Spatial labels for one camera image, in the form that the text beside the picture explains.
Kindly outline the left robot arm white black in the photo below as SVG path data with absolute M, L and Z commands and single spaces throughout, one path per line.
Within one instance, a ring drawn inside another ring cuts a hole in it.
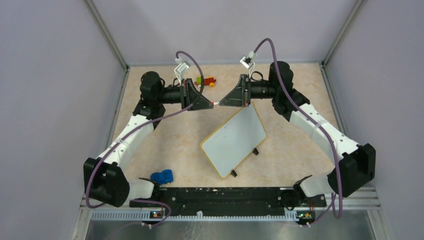
M 140 79 L 140 100 L 128 123 L 111 145 L 96 158 L 89 157 L 83 164 L 85 203 L 90 199 L 100 205 L 120 207 L 132 193 L 124 171 L 143 140 L 159 123 L 186 111 L 213 109 L 214 103 L 195 88 L 192 79 L 177 85 L 165 85 L 155 71 L 148 71 Z

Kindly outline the white whiteboard yellow edge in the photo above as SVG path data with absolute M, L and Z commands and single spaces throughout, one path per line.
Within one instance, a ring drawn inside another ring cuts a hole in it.
M 208 135 L 200 149 L 217 174 L 226 178 L 267 137 L 254 104 L 240 108 L 225 123 Z

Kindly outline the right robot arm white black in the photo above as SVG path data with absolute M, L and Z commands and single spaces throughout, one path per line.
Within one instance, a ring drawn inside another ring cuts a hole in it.
M 253 81 L 241 74 L 219 105 L 247 107 L 252 99 L 271 99 L 274 110 L 309 135 L 334 163 L 329 173 L 311 175 L 297 181 L 293 200 L 307 206 L 315 196 L 335 193 L 349 197 L 375 178 L 376 150 L 367 143 L 350 139 L 322 117 L 310 100 L 293 87 L 294 73 L 284 61 L 271 63 L 268 79 Z

